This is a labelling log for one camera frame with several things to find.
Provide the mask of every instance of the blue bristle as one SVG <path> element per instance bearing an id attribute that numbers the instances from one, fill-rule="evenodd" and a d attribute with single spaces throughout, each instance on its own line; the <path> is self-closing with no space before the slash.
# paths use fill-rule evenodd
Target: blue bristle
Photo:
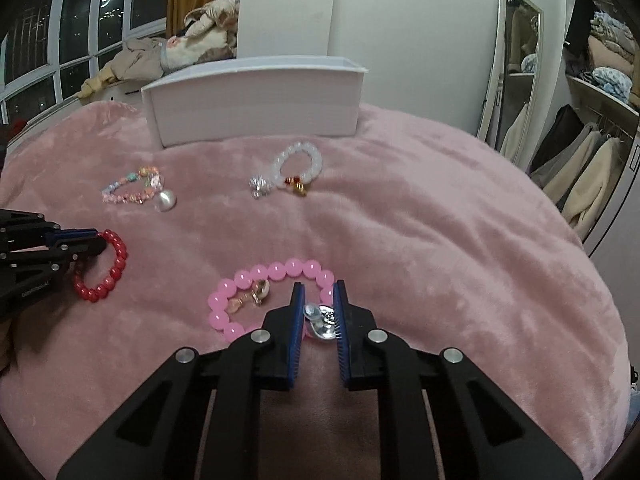
<path id="1" fill-rule="evenodd" d="M 340 364 L 340 378 L 347 386 L 351 378 L 351 367 L 349 360 L 349 337 L 344 317 L 344 307 L 340 297 L 340 288 L 334 283 L 334 315 L 335 315 L 335 337 L 338 342 L 338 363 Z"/>
<path id="2" fill-rule="evenodd" d="M 289 369 L 287 376 L 289 378 L 289 387 L 293 388 L 293 383 L 298 376 L 300 368 L 300 349 L 302 346 L 302 329 L 305 323 L 305 287 L 300 286 L 298 289 L 298 297 L 295 303 L 296 311 L 289 337 Z"/>

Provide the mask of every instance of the white window frame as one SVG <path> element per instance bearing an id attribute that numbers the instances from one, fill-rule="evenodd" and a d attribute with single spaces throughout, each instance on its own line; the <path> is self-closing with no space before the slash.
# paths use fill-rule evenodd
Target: white window frame
<path id="1" fill-rule="evenodd" d="M 60 71 L 89 62 L 89 77 L 95 77 L 98 73 L 98 56 L 111 52 L 118 48 L 122 49 L 124 42 L 127 40 L 144 38 L 157 34 L 166 29 L 166 18 L 154 20 L 145 23 L 139 27 L 130 28 L 132 0 L 124 0 L 124 10 L 122 15 L 122 40 L 111 44 L 103 49 L 98 50 L 98 16 L 100 14 L 100 0 L 90 0 L 89 6 L 89 23 L 88 23 L 88 54 L 86 56 L 67 61 L 60 64 L 60 21 L 62 18 L 62 4 L 64 0 L 52 0 L 49 14 L 49 30 L 47 31 L 47 64 L 38 67 L 36 70 L 24 74 L 7 85 L 4 84 L 4 62 L 6 59 L 6 43 L 7 37 L 4 37 L 0 44 L 0 113 L 2 122 L 8 124 L 8 110 L 6 100 L 27 89 L 29 86 L 36 84 L 43 79 L 53 76 L 53 86 L 56 95 L 56 105 L 44 110 L 43 112 L 30 119 L 27 124 L 40 121 L 53 111 L 59 109 L 62 105 L 66 105 L 69 101 L 76 99 L 70 96 L 66 99 L 62 97 L 62 80 Z"/>

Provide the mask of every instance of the silver screw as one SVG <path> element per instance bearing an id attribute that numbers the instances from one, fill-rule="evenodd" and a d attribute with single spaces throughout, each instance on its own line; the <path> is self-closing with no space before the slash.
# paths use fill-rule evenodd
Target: silver screw
<path id="1" fill-rule="evenodd" d="M 255 343 L 266 343 L 271 339 L 271 333 L 268 330 L 259 328 L 251 332 L 251 341 Z"/>
<path id="2" fill-rule="evenodd" d="M 367 334 L 367 337 L 369 338 L 369 341 L 373 343 L 383 343 L 389 338 L 386 332 L 384 330 L 380 330 L 379 328 L 371 330 Z"/>
<path id="3" fill-rule="evenodd" d="M 464 354 L 458 350 L 457 348 L 447 348 L 443 353 L 442 356 L 449 361 L 452 364 L 456 364 L 459 363 L 460 361 L 462 361 L 462 358 L 464 357 Z"/>
<path id="4" fill-rule="evenodd" d="M 191 348 L 180 348 L 175 353 L 175 360 L 182 364 L 190 363 L 196 357 L 196 352 L 191 350 Z"/>

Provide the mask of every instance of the stuffed animal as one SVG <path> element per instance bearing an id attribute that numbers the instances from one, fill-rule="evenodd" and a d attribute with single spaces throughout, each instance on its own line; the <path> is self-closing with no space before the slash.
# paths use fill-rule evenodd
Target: stuffed animal
<path id="1" fill-rule="evenodd" d="M 240 0 L 214 0 L 192 10 L 184 18 L 183 35 L 169 38 L 161 52 L 165 73 L 196 63 L 236 56 Z"/>

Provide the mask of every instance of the pink blanket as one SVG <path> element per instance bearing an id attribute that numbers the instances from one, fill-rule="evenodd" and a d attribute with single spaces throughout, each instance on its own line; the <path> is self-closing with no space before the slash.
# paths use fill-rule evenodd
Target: pink blanket
<path id="1" fill-rule="evenodd" d="M 223 348 L 207 324 L 220 278 L 296 256 L 345 279 L 353 303 L 415 348 L 466 352 L 591 479 L 622 440 L 626 339 L 552 203 L 470 135 L 398 112 L 363 107 L 354 138 L 313 141 L 324 171 L 309 195 L 259 201 L 248 177 L 291 138 L 152 153 L 145 118 L 113 102 L 86 106 L 10 157 L 0 206 L 63 228 L 111 228 L 130 254 L 106 300 L 80 301 L 69 285 L 15 323 L 0 413 L 31 461 L 53 479 L 175 349 Z M 174 210 L 101 202 L 103 187 L 147 164 L 178 196 Z M 275 283 L 266 308 L 287 304 L 291 287 Z M 247 307 L 236 319 L 263 314 Z M 305 340 L 301 367 L 292 394 L 264 399 L 260 477 L 377 478 L 375 396 L 341 389 L 334 344 Z"/>

